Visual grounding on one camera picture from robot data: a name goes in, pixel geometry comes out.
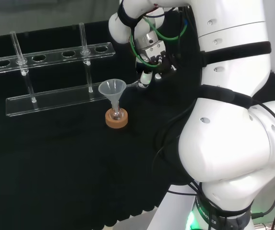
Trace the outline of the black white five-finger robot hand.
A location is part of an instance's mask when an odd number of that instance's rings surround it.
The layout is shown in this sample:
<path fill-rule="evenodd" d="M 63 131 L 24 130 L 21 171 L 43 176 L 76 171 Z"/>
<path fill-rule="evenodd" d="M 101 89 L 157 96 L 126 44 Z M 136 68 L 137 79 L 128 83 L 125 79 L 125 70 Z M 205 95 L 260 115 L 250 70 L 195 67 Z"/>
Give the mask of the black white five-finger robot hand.
<path fill-rule="evenodd" d="M 164 41 L 154 31 L 134 40 L 134 50 L 139 55 L 136 59 L 138 76 L 137 86 L 147 88 L 153 82 L 172 76 L 177 69 L 166 51 Z"/>

